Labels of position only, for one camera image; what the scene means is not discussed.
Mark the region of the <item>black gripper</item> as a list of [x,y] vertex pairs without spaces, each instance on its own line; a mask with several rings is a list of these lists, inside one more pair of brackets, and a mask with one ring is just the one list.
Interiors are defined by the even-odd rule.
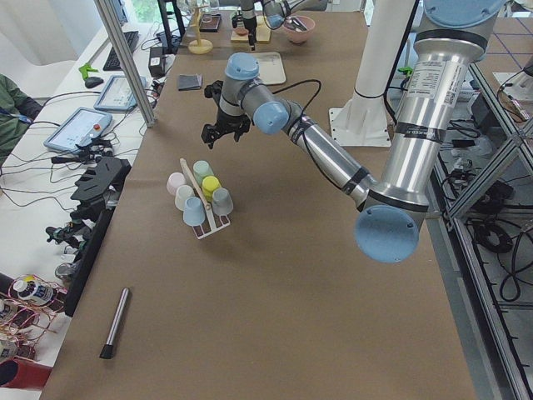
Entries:
[[252,51],[256,50],[257,42],[257,17],[253,11],[237,11],[232,17],[232,27],[238,28],[242,23],[247,30],[248,43]]
[[217,140],[227,134],[233,134],[234,141],[238,143],[241,137],[250,131],[251,126],[251,120],[246,114],[231,115],[222,109],[222,104],[225,102],[222,96],[222,88],[223,81],[216,80],[204,89],[204,97],[213,99],[217,105],[217,120],[215,124],[205,124],[201,134],[202,141],[210,149],[214,148]]

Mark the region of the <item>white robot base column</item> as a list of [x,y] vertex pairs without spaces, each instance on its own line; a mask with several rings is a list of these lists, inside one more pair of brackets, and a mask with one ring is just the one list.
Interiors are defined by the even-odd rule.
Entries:
[[417,8],[417,1],[375,2],[353,95],[330,110],[331,135],[341,146],[390,147],[386,88]]

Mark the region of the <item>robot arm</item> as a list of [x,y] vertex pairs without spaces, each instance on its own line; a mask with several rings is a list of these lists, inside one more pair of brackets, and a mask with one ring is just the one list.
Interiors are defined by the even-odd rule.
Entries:
[[[257,43],[257,15],[255,12],[256,1],[240,1],[236,15],[232,17],[232,27],[237,28],[242,22],[247,31],[247,41],[252,51],[256,50]],[[293,1],[260,1],[262,16],[270,30],[280,27],[287,28],[291,33],[302,33],[302,39],[291,40],[293,43],[304,43],[310,37],[312,27],[308,27],[294,14],[301,10],[324,11],[327,7],[326,0],[293,0]]]
[[205,88],[217,120],[202,140],[250,127],[284,132],[355,201],[358,247],[398,263],[416,250],[431,170],[467,69],[484,57],[501,8],[500,1],[376,2],[353,95],[331,110],[330,132],[273,94],[251,54],[232,54],[225,77]]

